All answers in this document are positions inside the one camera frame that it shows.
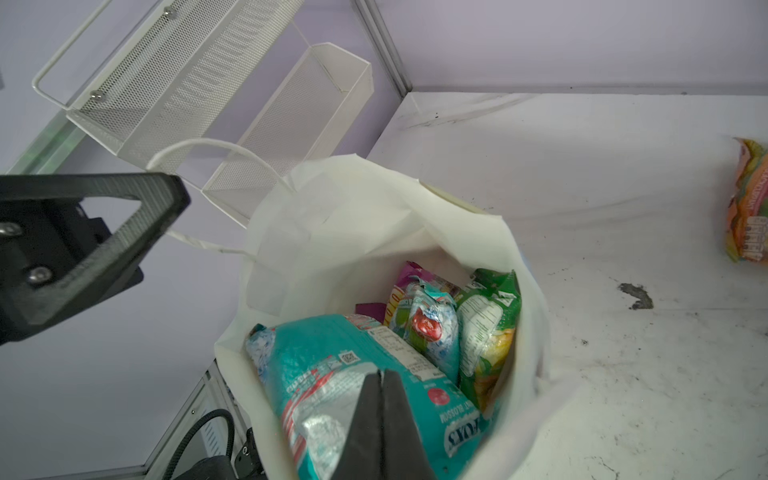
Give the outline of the magenta snack bag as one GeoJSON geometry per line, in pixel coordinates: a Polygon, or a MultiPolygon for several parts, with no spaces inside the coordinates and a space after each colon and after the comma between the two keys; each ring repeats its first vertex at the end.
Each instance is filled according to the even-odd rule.
{"type": "Polygon", "coordinates": [[[459,292],[459,287],[454,283],[423,268],[416,262],[408,261],[402,267],[386,302],[357,304],[354,313],[368,316],[383,325],[388,325],[395,316],[397,306],[406,295],[407,286],[417,279],[436,286],[439,291],[445,292],[451,297],[455,297],[459,292]]]}

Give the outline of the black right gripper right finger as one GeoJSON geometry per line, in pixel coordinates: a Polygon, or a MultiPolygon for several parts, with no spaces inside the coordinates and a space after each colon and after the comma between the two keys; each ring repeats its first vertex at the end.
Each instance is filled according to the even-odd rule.
{"type": "Polygon", "coordinates": [[[400,375],[395,371],[385,370],[381,387],[381,478],[436,479],[400,375]]]}

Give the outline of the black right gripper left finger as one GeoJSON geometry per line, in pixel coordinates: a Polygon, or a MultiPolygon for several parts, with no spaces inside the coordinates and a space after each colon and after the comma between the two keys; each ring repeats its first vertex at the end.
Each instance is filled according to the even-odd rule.
{"type": "Polygon", "coordinates": [[[365,377],[333,480],[378,480],[382,476],[381,381],[380,372],[365,377]]]}

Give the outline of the floral paper gift bag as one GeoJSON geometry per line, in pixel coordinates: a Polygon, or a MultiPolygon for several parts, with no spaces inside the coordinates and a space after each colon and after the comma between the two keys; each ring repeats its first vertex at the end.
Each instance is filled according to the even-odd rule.
{"type": "Polygon", "coordinates": [[[549,309],[505,221],[356,155],[304,161],[280,175],[250,150],[230,150],[243,162],[246,182],[264,180],[269,192],[238,250],[239,307],[214,350],[252,423],[267,475],[293,479],[297,472],[246,355],[248,331],[384,301],[412,260],[453,282],[478,268],[517,275],[522,312],[515,351],[492,397],[494,426],[463,471],[466,479],[511,478],[577,381],[549,377],[549,309]]]}

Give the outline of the teal Fox's candy bag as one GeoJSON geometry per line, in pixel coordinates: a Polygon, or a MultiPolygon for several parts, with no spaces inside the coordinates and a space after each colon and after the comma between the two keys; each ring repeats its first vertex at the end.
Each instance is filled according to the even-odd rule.
{"type": "Polygon", "coordinates": [[[301,479],[458,479],[479,446],[479,410],[370,317],[258,324],[245,350],[301,479]]]}
{"type": "Polygon", "coordinates": [[[449,380],[458,383],[460,322],[454,298],[442,285],[410,277],[387,325],[449,380]]]}

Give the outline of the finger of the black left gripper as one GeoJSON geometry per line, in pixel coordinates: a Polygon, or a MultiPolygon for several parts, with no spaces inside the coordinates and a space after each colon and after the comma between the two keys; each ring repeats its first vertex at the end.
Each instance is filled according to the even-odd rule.
{"type": "Polygon", "coordinates": [[[141,261],[191,199],[164,173],[1,178],[1,341],[20,342],[132,288],[141,261]],[[116,230],[85,199],[136,201],[116,230]]]}

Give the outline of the green candy bag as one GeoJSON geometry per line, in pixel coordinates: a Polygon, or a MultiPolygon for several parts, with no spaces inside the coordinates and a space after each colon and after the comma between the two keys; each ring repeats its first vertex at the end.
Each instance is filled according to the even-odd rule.
{"type": "Polygon", "coordinates": [[[522,307],[517,275],[477,269],[455,302],[461,328],[459,388],[484,412],[514,346],[522,307]]]}

